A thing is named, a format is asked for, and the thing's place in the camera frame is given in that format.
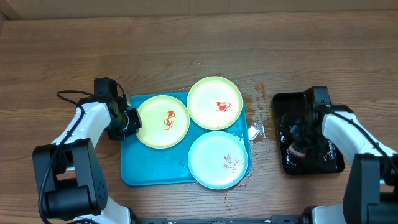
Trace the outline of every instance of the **blue tray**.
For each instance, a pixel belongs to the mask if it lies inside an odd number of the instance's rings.
[[[141,103],[157,95],[168,95],[179,99],[187,105],[188,92],[157,93],[146,95],[135,95],[130,97],[131,108],[138,108]],[[250,142],[248,137],[248,122],[246,121],[246,110],[243,109],[238,120],[229,128],[225,129],[239,138],[248,152],[249,164],[245,175],[252,166]],[[131,186],[176,184],[195,182],[188,167],[188,152],[192,143],[202,134],[209,132],[190,121],[187,135],[175,146],[168,149],[153,149],[144,145],[136,135],[126,138],[121,145],[121,168],[120,174],[123,181]]]

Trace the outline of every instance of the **wooden tabletop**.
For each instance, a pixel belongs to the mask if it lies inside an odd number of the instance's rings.
[[[0,222],[40,223],[32,165],[36,146],[67,127],[74,106],[59,90],[93,91],[110,77],[130,95],[186,91],[211,75],[241,90],[251,142],[245,186],[129,187],[120,142],[96,148],[110,196],[140,217],[243,218],[299,214],[342,201],[341,174],[289,177],[280,168],[272,96],[326,85],[381,142],[398,136],[398,11],[6,21],[0,36]]]

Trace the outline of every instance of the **pale yellow plate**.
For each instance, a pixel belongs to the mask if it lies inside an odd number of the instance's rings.
[[[223,77],[206,77],[194,84],[188,94],[187,109],[192,120],[209,130],[231,126],[242,112],[242,94]]]
[[[166,149],[179,143],[189,128],[185,105],[172,96],[154,96],[138,107],[142,128],[138,139],[146,146]]]

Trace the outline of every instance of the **plate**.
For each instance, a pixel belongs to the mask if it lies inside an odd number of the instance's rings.
[[[248,160],[244,145],[224,131],[201,135],[188,153],[188,166],[195,180],[216,190],[237,184],[248,168]]]
[[[202,128],[222,130],[231,126],[242,112],[242,94],[223,77],[207,77],[194,84],[187,108],[192,120]]]
[[[179,143],[189,128],[189,114],[185,105],[172,96],[149,98],[138,107],[142,128],[138,139],[146,146],[166,149]]]

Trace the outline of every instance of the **black cable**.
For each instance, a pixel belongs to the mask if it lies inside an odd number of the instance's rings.
[[[46,168],[46,170],[45,170],[43,182],[42,182],[42,185],[41,185],[41,188],[40,188],[40,193],[39,193],[39,214],[40,214],[40,217],[41,217],[42,221],[43,221],[45,224],[51,224],[51,223],[46,219],[46,217],[44,216],[44,211],[43,211],[44,189],[45,189],[45,185],[46,185],[46,183],[47,183],[47,179],[49,178],[50,168],[51,168],[51,166],[52,166],[52,164],[53,164],[53,162],[54,162],[54,159],[58,156],[58,153],[59,153],[59,151],[60,151],[61,146],[62,146],[62,145],[68,140],[68,138],[72,135],[72,133],[73,133],[74,130],[77,128],[77,126],[79,125],[80,121],[83,119],[83,116],[84,116],[84,114],[85,114],[85,110],[84,110],[84,108],[83,108],[81,105],[78,105],[78,103],[74,102],[73,100],[70,100],[70,99],[68,99],[68,98],[66,98],[66,97],[64,97],[64,96],[61,96],[61,93],[81,93],[81,94],[86,94],[86,95],[88,95],[88,96],[93,96],[93,94],[91,94],[91,93],[87,93],[87,92],[84,92],[84,91],[78,91],[78,90],[62,90],[62,91],[59,91],[59,92],[57,93],[57,96],[58,96],[59,98],[61,98],[61,99],[65,100],[65,101],[67,101],[67,102],[69,102],[69,103],[72,103],[72,104],[76,105],[77,107],[79,107],[80,110],[81,110],[81,113],[80,113],[80,116],[79,116],[78,120],[76,121],[76,123],[72,126],[72,128],[71,128],[69,131],[67,131],[67,135],[62,139],[62,141],[60,142],[60,144],[59,144],[59,145],[57,146],[57,148],[55,149],[54,153],[52,154],[52,156],[51,156],[51,158],[50,158],[50,162],[49,162],[49,164],[47,165],[47,168]]]
[[[122,86],[120,85],[120,83],[116,83],[116,84],[117,84],[117,86],[120,88],[120,90],[122,91],[122,93],[124,94],[124,90],[123,90]]]
[[[352,119],[348,119],[348,118],[346,118],[346,117],[344,117],[344,116],[342,116],[342,115],[340,115],[340,114],[338,114],[338,113],[332,111],[331,109],[326,109],[326,112],[327,112],[327,113],[331,113],[331,114],[335,115],[336,117],[341,118],[341,119],[347,121],[349,124],[352,124],[356,129],[358,129],[358,130],[362,133],[362,135],[365,136],[365,138],[373,145],[373,147],[374,147],[377,151],[379,151],[380,154],[382,154],[383,157],[387,160],[387,162],[390,164],[390,166],[391,166],[392,169],[394,170],[395,175],[396,175],[396,178],[397,178],[397,180],[398,180],[398,169],[397,169],[397,166],[394,164],[394,161],[392,161],[391,157],[389,157],[389,156],[387,155],[387,153],[384,152],[384,151],[380,148],[378,142],[374,141],[373,138],[372,138],[361,126],[359,126],[358,124],[356,124]]]
[[[82,219],[82,220],[76,220],[76,221],[70,222],[70,223],[68,223],[68,224],[79,224],[79,223],[99,224],[98,222],[96,222],[96,221],[94,221],[94,220],[89,220],[89,219],[87,219],[87,218],[84,218],[84,219]]]

